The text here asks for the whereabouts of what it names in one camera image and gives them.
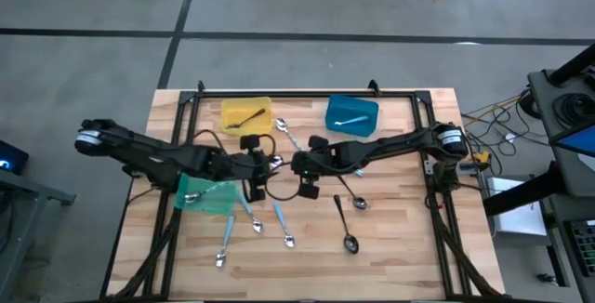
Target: blue spoon handle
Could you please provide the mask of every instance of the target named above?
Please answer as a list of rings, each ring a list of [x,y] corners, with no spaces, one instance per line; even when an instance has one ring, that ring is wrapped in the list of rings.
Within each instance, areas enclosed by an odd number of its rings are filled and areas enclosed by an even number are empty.
[[[227,229],[225,229],[225,238],[223,239],[223,248],[227,247],[227,242],[230,240],[231,228],[233,228],[234,220],[235,220],[234,216],[230,216],[230,218],[227,220]]]
[[[274,203],[275,212],[277,213],[277,217],[281,222],[281,226],[285,229],[285,219],[283,218],[283,213],[281,212],[281,206],[279,206],[276,202]]]
[[[242,202],[242,205],[244,206],[248,215],[252,215],[252,208],[250,207],[250,204],[248,204],[248,201],[245,199],[244,195],[242,193],[238,193],[238,197],[240,198],[240,201]]]

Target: monitor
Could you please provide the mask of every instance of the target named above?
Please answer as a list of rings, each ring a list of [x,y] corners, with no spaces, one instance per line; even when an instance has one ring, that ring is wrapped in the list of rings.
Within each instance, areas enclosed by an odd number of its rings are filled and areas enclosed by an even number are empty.
[[[0,140],[0,169],[20,175],[29,154]]]
[[[561,132],[551,139],[550,144],[595,157],[595,120]]]

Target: black metal frame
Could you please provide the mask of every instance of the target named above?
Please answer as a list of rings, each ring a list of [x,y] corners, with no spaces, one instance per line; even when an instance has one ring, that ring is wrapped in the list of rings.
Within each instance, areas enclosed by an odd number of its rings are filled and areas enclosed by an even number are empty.
[[[338,90],[321,90],[321,91],[316,91],[316,90],[303,90],[303,91],[274,91],[274,90],[205,91],[203,84],[200,83],[198,91],[182,91],[179,94],[178,109],[176,111],[174,130],[172,133],[172,143],[175,143],[175,144],[179,143],[180,130],[182,127],[182,117],[183,117],[185,109],[189,103],[192,104],[192,111],[191,111],[191,116],[190,116],[190,121],[189,121],[188,132],[187,132],[187,136],[186,136],[186,142],[192,143],[193,132],[195,130],[197,117],[198,117],[198,109],[199,109],[200,99],[251,98],[251,97],[262,97],[262,96],[267,96],[267,97],[270,97],[273,99],[277,99],[277,98],[328,98],[330,95],[333,95],[333,94],[341,94],[341,95],[357,97],[357,98],[382,97],[382,98],[409,99],[411,102],[414,123],[415,123],[416,128],[423,126],[421,112],[420,112],[420,108],[419,108],[420,104],[424,104],[424,106],[426,108],[427,118],[428,118],[429,123],[435,122],[435,116],[434,116],[434,111],[433,111],[433,106],[432,106],[432,101],[431,101],[431,95],[430,95],[429,91],[395,91],[395,92],[382,91],[381,92],[374,80],[372,80],[370,82],[370,86],[368,86],[368,88],[370,88],[372,90],[346,91],[346,90],[338,89]],[[429,157],[426,153],[420,153],[420,159],[421,159],[422,166],[424,166],[425,163],[429,160]],[[429,181],[431,181],[431,179],[432,179],[432,175],[426,169],[422,169],[422,171],[423,171],[424,178],[426,181],[427,195],[429,197],[430,206],[437,207],[438,203],[436,200],[435,191],[429,184]],[[167,211],[168,196],[169,196],[170,192],[172,192],[172,191],[162,191],[162,194],[161,194],[161,197],[159,200],[158,210],[157,210],[157,214],[156,214],[156,218],[155,218],[155,229],[154,229],[153,237],[152,237],[152,250],[156,245],[158,245],[158,242],[160,241],[160,239],[163,238],[162,231],[163,231],[163,228],[165,225],[165,213]],[[455,207],[454,207],[452,196],[449,193],[445,194],[445,196],[444,196],[444,205],[445,205],[446,215],[448,217],[449,230],[453,234],[455,241],[459,245],[462,245],[460,233],[459,233],[459,229],[458,229],[458,224],[456,221]],[[124,220],[124,217],[126,216],[126,209],[127,209],[127,205],[124,209],[124,214],[123,214],[122,220]],[[430,211],[430,213],[431,213],[432,219],[436,219],[434,217],[439,216],[439,214],[437,212]],[[175,209],[174,213],[172,214],[171,220],[170,220],[169,225],[173,224],[173,228],[174,228],[175,232],[171,236],[171,239],[168,240],[168,247],[167,247],[167,252],[166,252],[166,257],[165,257],[165,271],[164,271],[162,286],[161,286],[159,295],[156,296],[152,293],[154,271],[155,271],[154,265],[153,265],[149,274],[145,278],[144,287],[142,290],[142,296],[134,296],[134,297],[132,297],[132,296],[125,296],[125,297],[106,296],[108,283],[109,283],[109,280],[112,275],[112,266],[113,266],[115,254],[117,251],[118,240],[116,240],[116,242],[114,244],[114,248],[112,250],[112,257],[110,260],[110,265],[107,269],[107,272],[106,272],[106,275],[104,278],[103,287],[102,287],[102,290],[100,293],[100,300],[112,301],[112,302],[124,302],[124,301],[127,302],[127,301],[130,301],[131,299],[139,299],[140,297],[146,297],[147,299],[156,299],[157,297],[159,297],[159,299],[164,299],[164,298],[167,299],[167,297],[169,295],[169,289],[171,286],[171,277],[172,277],[173,266],[174,266],[174,262],[175,262],[176,243],[178,240],[178,230],[179,230],[179,223],[181,220],[181,216],[182,216],[181,210]],[[118,237],[121,233],[121,230],[122,230],[122,223],[121,223],[121,226],[118,231]],[[446,298],[448,298],[448,297],[455,295],[455,291],[453,288],[453,283],[452,283],[451,274],[450,274],[450,270],[449,270],[446,249],[444,246],[443,239],[436,232],[435,226],[434,226],[433,230],[434,230],[434,238],[435,238],[435,242],[436,242],[436,250],[437,250],[437,254],[438,254],[438,261],[439,261],[439,265],[440,265],[441,275],[443,278],[444,293],[446,295]],[[457,264],[457,268],[458,268],[459,279],[461,282],[461,289],[463,292],[462,295],[470,296],[472,293],[471,293],[471,289],[470,289],[469,276],[466,274],[466,272],[463,270],[463,268],[460,264]]]

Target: green plastic container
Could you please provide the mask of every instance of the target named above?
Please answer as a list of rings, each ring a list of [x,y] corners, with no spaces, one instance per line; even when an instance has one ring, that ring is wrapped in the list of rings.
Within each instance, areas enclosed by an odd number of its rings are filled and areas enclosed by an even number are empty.
[[[186,195],[199,194],[193,202],[186,202]],[[234,181],[214,182],[182,174],[174,206],[184,211],[231,216],[238,190]]]

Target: computer screen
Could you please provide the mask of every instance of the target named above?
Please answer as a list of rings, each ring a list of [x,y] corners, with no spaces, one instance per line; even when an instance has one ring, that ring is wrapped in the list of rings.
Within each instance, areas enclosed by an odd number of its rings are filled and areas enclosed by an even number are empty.
[[[0,140],[0,169],[20,175],[29,154]]]
[[[570,151],[595,157],[595,125],[559,138],[557,145]]]

